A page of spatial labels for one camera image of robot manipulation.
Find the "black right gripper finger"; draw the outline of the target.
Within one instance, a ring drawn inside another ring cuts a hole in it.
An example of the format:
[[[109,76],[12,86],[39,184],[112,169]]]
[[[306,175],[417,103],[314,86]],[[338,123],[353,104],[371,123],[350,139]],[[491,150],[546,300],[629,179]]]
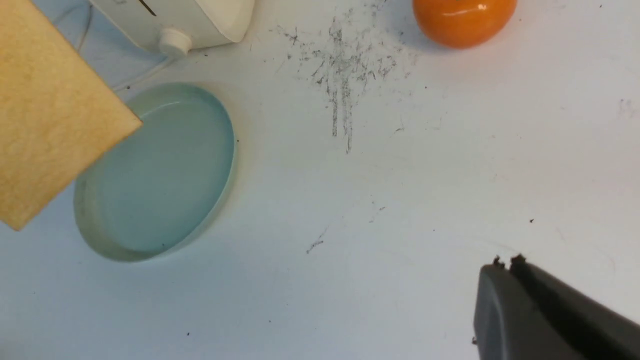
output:
[[[640,327],[528,262],[481,267],[473,317],[481,360],[637,360]]]

